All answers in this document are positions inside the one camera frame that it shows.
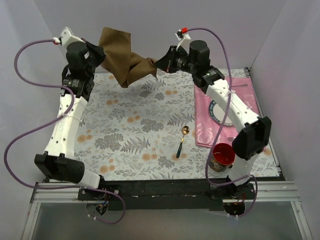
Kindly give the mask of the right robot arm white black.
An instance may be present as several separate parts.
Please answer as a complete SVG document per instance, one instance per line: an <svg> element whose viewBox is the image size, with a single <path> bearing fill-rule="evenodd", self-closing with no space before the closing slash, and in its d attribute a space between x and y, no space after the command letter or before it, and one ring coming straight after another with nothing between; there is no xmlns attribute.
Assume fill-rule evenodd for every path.
<svg viewBox="0 0 320 240"><path fill-rule="evenodd" d="M203 40L193 40L189 51L181 46L170 46L154 66L170 74L177 71L191 74L193 83L215 101L234 124L237 136L231 145L235 161L226 182L218 187L225 189L230 198L239 198L249 184L255 160L269 142L271 120L249 109L231 90L232 81L225 80L224 75L211 65L210 49Z"/></svg>

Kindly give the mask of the gold spoon teal handle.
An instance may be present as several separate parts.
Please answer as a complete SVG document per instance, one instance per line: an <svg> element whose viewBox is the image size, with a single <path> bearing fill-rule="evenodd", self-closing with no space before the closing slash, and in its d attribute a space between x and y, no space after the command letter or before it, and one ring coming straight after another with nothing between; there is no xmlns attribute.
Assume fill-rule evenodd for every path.
<svg viewBox="0 0 320 240"><path fill-rule="evenodd" d="M176 158L179 158L180 155L181 155L184 138L185 138L185 136L190 132L190 128L185 125L185 126L182 127L181 132L182 132L182 134L183 134L183 137L182 137L181 142L180 142L180 144L179 144L179 147L178 147L178 150L177 150L177 153L176 153Z"/></svg>

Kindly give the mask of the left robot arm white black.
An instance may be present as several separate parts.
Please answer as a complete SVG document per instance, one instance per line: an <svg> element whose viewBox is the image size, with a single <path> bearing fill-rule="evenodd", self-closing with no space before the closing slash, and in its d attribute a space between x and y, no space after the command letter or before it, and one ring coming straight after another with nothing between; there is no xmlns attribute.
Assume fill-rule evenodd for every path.
<svg viewBox="0 0 320 240"><path fill-rule="evenodd" d="M48 178L89 188L95 200L106 196L106 187L100 183L101 176L85 168L76 160L75 142L82 114L88 105L94 88L96 68L105 60L101 47L84 39L66 46L68 64L63 69L62 89L59 98L58 116L51 138L42 154L34 158L35 165Z"/></svg>

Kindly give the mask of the brown cloth napkin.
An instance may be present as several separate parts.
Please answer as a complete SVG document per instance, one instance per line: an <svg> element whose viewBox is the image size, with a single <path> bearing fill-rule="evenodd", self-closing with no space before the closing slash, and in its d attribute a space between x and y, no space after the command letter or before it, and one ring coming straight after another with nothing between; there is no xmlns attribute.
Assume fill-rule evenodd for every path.
<svg viewBox="0 0 320 240"><path fill-rule="evenodd" d="M100 65L113 74L122 88L148 76L157 76L153 58L144 58L131 49L131 33L104 27L98 45L103 48L105 60Z"/></svg>

